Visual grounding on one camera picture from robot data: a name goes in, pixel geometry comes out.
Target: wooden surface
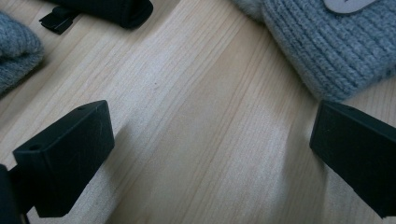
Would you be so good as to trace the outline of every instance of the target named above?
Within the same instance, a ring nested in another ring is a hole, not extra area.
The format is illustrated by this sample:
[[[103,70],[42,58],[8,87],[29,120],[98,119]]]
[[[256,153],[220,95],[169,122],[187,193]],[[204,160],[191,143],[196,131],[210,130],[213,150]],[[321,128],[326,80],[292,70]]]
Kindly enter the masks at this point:
[[[62,218],[32,223],[396,223],[380,219],[308,146],[318,101],[264,25],[228,0],[152,0],[138,30],[52,4],[3,0],[45,60],[0,99],[0,162],[88,102],[109,103],[116,147]],[[396,126],[396,79],[346,102]]]

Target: knitted fabric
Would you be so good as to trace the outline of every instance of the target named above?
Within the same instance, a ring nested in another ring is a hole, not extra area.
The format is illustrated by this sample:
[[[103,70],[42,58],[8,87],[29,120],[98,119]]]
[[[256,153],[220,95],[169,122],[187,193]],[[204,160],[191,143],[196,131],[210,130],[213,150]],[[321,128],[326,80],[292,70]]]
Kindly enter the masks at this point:
[[[38,65],[43,51],[29,28],[0,12],[0,95]]]
[[[349,15],[331,12],[323,0],[234,1],[265,22],[319,99],[344,101],[396,74],[395,0],[379,0]],[[262,14],[249,11],[252,5]]]

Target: wooden table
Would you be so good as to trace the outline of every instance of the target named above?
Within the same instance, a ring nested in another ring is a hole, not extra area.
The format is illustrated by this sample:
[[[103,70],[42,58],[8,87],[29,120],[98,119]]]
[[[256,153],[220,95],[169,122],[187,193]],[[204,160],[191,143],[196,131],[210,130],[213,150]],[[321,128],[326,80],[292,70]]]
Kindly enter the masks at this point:
[[[382,220],[308,142],[318,108],[264,25],[229,0],[152,0],[138,30],[53,8],[0,9],[42,40],[45,60],[0,100],[0,162],[79,105],[107,100],[116,147],[62,218],[32,223],[396,223]],[[396,126],[396,79],[346,102]]]

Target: wood grain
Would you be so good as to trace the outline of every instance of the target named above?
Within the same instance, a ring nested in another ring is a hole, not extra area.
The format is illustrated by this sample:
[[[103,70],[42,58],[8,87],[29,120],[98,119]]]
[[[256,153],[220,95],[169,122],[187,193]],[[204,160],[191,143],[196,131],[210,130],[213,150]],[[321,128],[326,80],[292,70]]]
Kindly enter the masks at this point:
[[[44,62],[0,99],[0,162],[73,108],[110,107],[116,147],[62,218],[32,223],[396,223],[380,219],[312,153],[318,102],[265,26],[228,0],[153,0],[134,31],[53,7],[0,9],[42,40]],[[395,78],[347,101],[396,126]]]

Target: gray knitted item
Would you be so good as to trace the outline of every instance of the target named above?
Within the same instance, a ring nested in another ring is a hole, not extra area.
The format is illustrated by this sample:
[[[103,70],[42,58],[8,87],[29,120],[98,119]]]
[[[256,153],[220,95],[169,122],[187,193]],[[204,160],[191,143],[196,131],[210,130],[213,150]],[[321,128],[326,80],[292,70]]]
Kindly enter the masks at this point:
[[[35,68],[43,52],[39,39],[29,28],[0,12],[0,95]]]
[[[323,0],[234,0],[263,20],[303,82],[319,99],[344,101],[396,74],[396,0],[350,15]],[[249,8],[261,9],[261,14]]]

